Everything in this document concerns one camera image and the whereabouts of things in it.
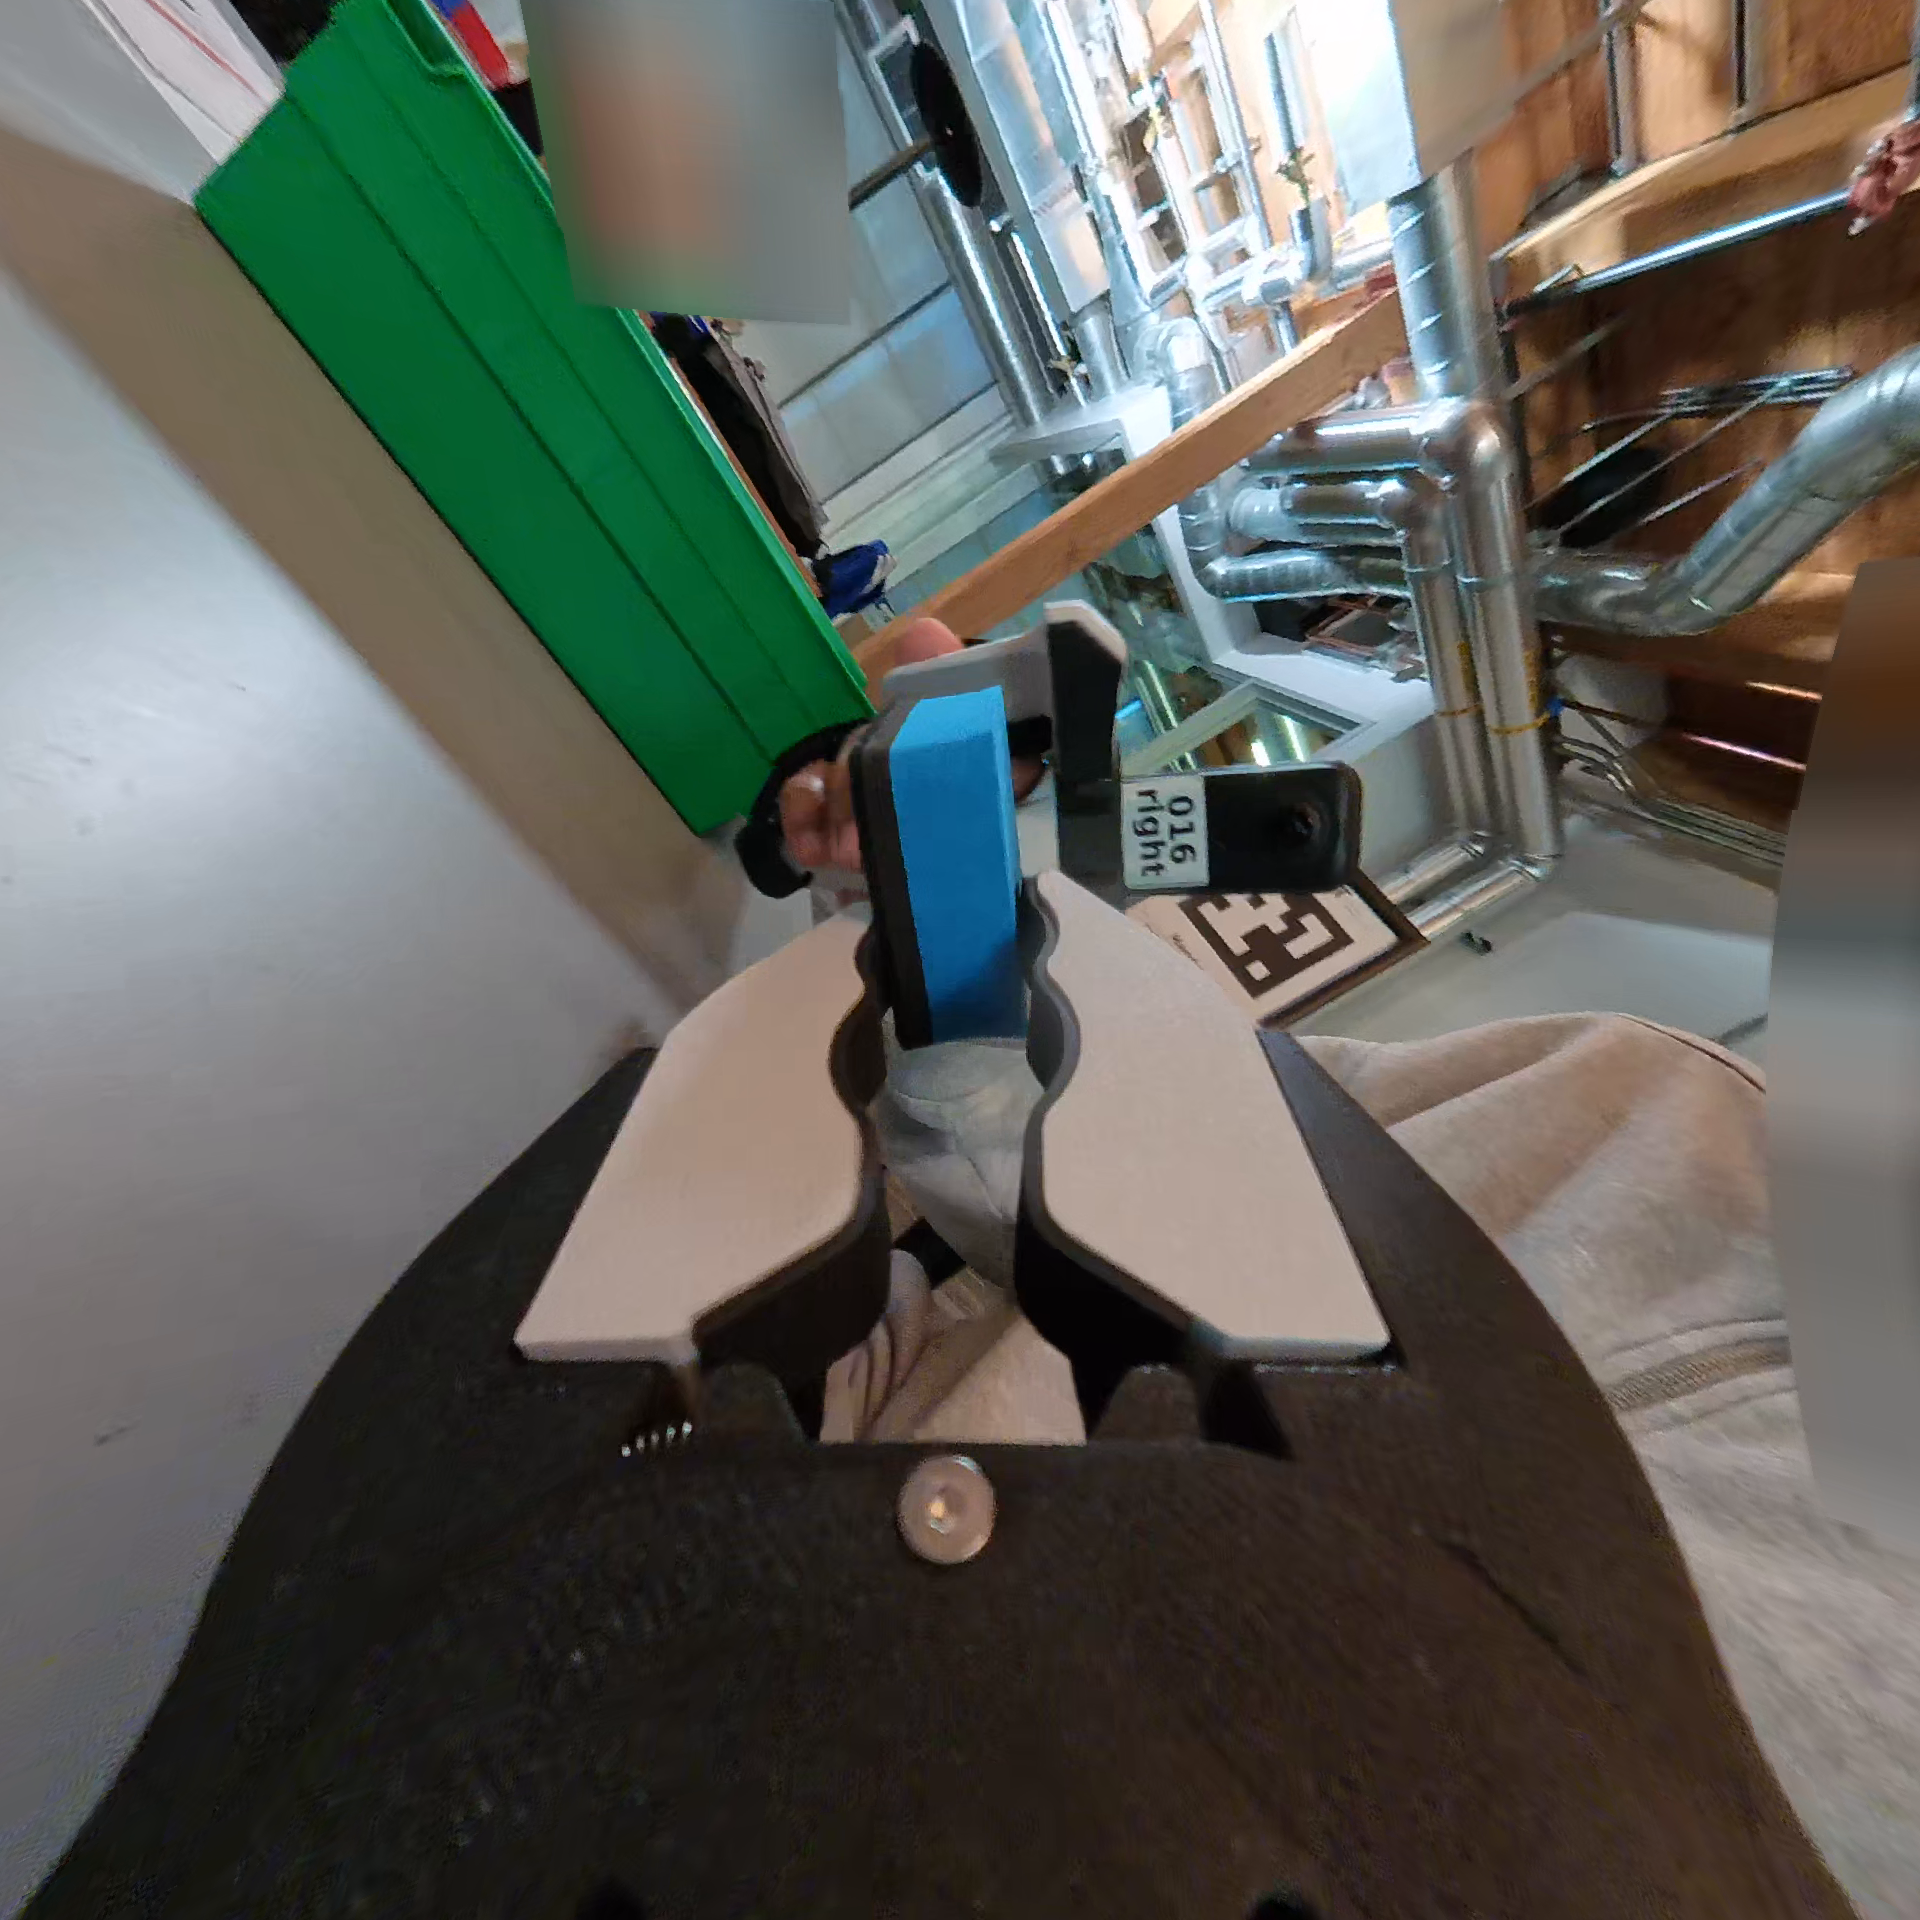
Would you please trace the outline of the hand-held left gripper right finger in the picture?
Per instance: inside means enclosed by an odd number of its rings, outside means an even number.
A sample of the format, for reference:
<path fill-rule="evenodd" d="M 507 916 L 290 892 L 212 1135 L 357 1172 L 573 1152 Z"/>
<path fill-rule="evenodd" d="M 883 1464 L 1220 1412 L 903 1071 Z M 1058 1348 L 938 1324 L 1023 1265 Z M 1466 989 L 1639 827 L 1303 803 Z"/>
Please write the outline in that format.
<path fill-rule="evenodd" d="M 1065 875 L 1022 909 L 1042 1246 L 1209 1358 L 1377 1358 L 1381 1311 L 1253 1022 Z"/>

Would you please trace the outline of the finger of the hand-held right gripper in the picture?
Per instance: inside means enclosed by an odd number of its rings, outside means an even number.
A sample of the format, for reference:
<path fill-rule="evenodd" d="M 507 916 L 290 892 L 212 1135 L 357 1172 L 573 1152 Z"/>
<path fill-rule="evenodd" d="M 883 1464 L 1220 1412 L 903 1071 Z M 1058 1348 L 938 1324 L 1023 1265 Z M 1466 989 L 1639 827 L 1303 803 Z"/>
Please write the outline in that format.
<path fill-rule="evenodd" d="M 1051 721 L 1048 639 L 964 643 L 934 659 L 895 664 L 880 683 L 880 711 L 981 691 L 997 691 L 1007 724 Z"/>

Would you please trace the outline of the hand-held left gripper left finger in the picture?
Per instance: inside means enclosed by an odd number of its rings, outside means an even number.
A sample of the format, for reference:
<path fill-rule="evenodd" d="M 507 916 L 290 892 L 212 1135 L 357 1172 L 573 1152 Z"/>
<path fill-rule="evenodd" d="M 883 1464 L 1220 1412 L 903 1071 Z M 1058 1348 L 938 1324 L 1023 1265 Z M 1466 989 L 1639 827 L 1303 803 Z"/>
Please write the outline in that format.
<path fill-rule="evenodd" d="M 526 1309 L 529 1362 L 829 1364 L 885 1304 L 870 927 L 838 916 L 663 1039 Z"/>

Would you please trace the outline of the blue and black eraser block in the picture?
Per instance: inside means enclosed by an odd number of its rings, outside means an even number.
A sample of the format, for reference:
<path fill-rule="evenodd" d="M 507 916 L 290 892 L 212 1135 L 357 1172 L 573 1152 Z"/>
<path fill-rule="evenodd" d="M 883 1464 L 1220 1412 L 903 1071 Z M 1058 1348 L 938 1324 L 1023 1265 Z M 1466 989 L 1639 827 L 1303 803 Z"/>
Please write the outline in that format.
<path fill-rule="evenodd" d="M 898 1047 L 1019 1041 L 1023 882 L 999 689 L 893 705 L 852 746 L 848 780 Z"/>

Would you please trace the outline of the green plastic bin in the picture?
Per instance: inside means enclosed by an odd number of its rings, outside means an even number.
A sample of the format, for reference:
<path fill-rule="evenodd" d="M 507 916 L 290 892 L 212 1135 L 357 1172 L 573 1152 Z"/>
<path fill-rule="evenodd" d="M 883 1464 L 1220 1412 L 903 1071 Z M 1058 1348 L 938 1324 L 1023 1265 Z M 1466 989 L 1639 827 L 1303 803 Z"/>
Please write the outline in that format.
<path fill-rule="evenodd" d="M 860 671 L 431 4 L 338 4 L 195 213 L 686 828 Z"/>

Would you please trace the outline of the person's right hand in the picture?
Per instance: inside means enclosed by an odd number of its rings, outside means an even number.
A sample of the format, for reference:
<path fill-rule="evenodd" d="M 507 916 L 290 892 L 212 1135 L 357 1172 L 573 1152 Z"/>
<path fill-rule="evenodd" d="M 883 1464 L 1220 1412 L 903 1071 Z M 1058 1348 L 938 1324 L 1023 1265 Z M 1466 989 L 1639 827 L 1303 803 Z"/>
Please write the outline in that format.
<path fill-rule="evenodd" d="M 802 877 L 861 872 L 860 828 L 852 798 L 852 767 L 844 752 L 815 758 L 777 794 L 780 850 Z"/>

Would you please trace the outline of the framed marker sign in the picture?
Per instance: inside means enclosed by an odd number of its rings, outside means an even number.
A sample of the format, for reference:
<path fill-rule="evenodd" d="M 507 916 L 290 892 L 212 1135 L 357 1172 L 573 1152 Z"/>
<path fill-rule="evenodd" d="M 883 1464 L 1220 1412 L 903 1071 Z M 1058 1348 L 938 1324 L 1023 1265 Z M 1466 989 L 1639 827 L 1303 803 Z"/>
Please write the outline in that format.
<path fill-rule="evenodd" d="M 1259 1029 L 1298 1022 L 1424 945 L 1361 884 L 1317 895 L 1151 895 L 1130 919 Z"/>

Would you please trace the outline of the wooden beam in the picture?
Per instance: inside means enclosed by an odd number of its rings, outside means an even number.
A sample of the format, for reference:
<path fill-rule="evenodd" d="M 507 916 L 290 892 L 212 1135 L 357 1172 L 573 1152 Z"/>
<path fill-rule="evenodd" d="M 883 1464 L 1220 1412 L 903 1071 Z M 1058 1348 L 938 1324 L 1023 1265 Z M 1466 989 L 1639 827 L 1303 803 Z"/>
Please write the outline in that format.
<path fill-rule="evenodd" d="M 972 567 L 931 594 L 919 617 L 941 623 L 959 639 L 987 635 L 1275 436 L 1321 418 L 1364 377 L 1401 358 L 1406 349 L 1400 300 L 1383 292 Z"/>

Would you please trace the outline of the silver ventilation ducts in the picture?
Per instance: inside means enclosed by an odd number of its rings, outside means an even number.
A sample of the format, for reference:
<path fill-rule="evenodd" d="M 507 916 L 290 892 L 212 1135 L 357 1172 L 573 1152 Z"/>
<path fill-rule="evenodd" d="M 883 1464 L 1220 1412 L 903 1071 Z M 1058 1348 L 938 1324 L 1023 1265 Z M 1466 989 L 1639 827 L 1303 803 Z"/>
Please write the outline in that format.
<path fill-rule="evenodd" d="M 1406 351 L 1324 417 L 1234 468 L 1337 480 L 1351 520 L 1410 508 L 1385 567 L 1330 536 L 1230 556 L 1196 582 L 1224 605 L 1400 596 L 1433 695 L 1466 695 L 1449 794 L 1460 833 L 1381 881 L 1427 943 L 1548 882 L 1564 856 L 1539 623 L 1636 643 L 1713 632 L 1754 609 L 1861 507 L 1915 471 L 1915 349 L 1830 396 L 1787 451 L 1679 556 L 1648 565 L 1543 551 L 1524 526 L 1521 457 L 1501 370 L 1473 156 L 1555 64 L 1516 80 L 1497 4 L 1355 4 L 1312 79 L 1358 211 L 1383 207 Z M 921 609 L 855 646 L 870 691 Z"/>

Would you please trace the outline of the black bag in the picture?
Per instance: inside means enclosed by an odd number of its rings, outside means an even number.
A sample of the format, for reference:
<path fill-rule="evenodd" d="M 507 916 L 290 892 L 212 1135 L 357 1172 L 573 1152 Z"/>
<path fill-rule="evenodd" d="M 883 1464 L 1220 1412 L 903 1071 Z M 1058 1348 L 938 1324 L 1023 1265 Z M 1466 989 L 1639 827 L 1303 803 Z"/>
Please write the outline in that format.
<path fill-rule="evenodd" d="M 681 375 L 780 538 L 811 567 L 825 555 L 821 507 L 762 373 L 720 320 L 654 313 L 649 332 Z"/>

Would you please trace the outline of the black floor lamp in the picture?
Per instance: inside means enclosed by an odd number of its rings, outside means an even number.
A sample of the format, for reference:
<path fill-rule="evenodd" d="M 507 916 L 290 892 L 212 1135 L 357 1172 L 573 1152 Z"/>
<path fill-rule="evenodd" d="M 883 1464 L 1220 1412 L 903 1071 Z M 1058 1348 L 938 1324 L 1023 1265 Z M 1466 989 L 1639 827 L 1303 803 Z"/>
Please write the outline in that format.
<path fill-rule="evenodd" d="M 885 162 L 852 182 L 845 205 L 863 209 L 880 192 L 921 164 L 931 164 L 951 201 L 976 213 L 985 194 L 985 162 L 958 82 L 936 44 L 907 49 L 905 77 L 921 132 Z"/>

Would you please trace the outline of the person's clothed body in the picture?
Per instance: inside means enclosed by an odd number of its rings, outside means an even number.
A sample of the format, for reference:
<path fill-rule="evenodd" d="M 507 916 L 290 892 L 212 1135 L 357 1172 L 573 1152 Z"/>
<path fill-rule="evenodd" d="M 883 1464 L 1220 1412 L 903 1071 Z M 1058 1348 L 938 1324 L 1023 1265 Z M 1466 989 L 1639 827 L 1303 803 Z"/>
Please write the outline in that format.
<path fill-rule="evenodd" d="M 1319 1159 L 1381 1361 L 1226 1361 L 1019 1202 L 1076 1450 L 987 1450 L 821 1763 L 845 1916 L 1851 1916 L 1548 1311 L 1396 1146 Z"/>

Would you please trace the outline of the printed paper sheet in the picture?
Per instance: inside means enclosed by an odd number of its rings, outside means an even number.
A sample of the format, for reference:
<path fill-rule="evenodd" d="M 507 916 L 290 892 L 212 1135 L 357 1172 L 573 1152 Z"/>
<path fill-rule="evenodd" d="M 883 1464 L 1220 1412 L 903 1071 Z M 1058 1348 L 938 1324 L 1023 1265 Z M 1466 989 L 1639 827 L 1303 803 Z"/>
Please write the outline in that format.
<path fill-rule="evenodd" d="M 275 109 L 281 70 L 226 2 L 6 2 L 2 127 L 189 203 Z"/>

